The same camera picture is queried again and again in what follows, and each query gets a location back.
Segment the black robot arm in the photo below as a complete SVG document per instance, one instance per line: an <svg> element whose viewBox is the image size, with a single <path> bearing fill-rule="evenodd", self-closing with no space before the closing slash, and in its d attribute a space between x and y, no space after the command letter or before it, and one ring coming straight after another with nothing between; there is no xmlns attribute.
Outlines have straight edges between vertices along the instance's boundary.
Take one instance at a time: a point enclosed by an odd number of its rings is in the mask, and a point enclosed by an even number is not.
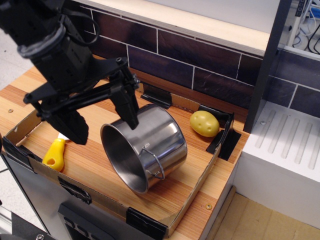
<svg viewBox="0 0 320 240"><path fill-rule="evenodd" d="M24 97L37 116L79 145L89 127L78 109L110 99L131 129L138 124L135 90L139 80L125 57L97 59L71 17L83 13L64 8L62 0L3 0L0 27L17 44L46 83Z"/></svg>

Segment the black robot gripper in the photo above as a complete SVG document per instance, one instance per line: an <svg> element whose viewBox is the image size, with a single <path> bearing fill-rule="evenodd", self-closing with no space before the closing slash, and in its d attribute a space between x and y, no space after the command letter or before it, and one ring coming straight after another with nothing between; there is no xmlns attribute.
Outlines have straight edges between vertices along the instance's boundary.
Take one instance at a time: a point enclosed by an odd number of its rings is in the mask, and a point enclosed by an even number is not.
<svg viewBox="0 0 320 240"><path fill-rule="evenodd" d="M132 130L138 126L135 90L139 81L129 71L126 57L97 59L79 35L69 35L64 29L23 44L22 56L46 80L23 101L69 140L87 143L89 126L77 110L107 99Z"/></svg>

